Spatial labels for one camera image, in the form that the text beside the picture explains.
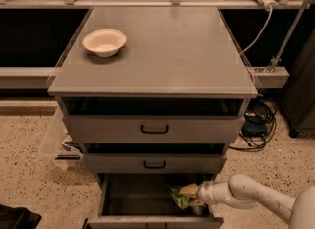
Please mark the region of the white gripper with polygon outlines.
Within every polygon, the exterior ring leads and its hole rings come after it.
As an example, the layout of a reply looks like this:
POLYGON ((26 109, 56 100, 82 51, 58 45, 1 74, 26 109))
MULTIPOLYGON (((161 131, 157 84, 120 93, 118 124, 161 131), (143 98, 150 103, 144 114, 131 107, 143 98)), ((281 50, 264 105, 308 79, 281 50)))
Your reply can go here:
POLYGON ((214 182, 213 181, 204 181, 199 185, 196 184, 189 184, 187 186, 182 187, 179 190, 179 194, 181 196, 195 198, 198 199, 191 199, 189 200, 189 206, 192 209, 192 212, 195 215, 202 215, 204 204, 206 205, 216 205, 217 202, 214 196, 214 182))

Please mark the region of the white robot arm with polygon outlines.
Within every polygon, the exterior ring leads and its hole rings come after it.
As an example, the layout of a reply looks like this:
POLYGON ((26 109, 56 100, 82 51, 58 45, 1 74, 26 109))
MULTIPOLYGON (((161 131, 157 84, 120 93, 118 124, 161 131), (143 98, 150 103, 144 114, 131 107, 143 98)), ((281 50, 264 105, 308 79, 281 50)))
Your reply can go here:
POLYGON ((297 198, 262 185, 244 174, 234 174, 226 182, 204 181, 179 189, 179 195, 194 204, 223 203, 236 209, 251 209, 259 203, 288 224, 288 229, 315 229, 315 186, 297 198))

